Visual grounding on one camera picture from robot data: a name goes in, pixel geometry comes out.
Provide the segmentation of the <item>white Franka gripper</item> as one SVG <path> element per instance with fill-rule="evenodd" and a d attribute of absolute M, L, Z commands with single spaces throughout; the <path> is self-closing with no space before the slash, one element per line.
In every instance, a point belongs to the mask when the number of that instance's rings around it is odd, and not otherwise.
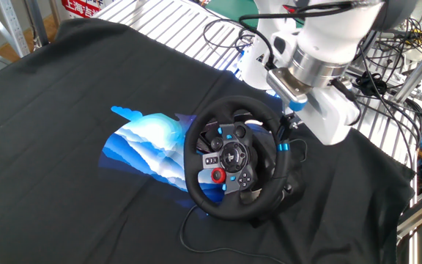
<path fill-rule="evenodd" d="M 342 142 L 360 111 L 354 102 L 331 84 L 349 64 L 339 47 L 310 43 L 298 31 L 272 34 L 275 68 L 269 71 L 269 86 L 295 114 L 279 120 L 281 142 L 305 123 L 324 145 Z"/>

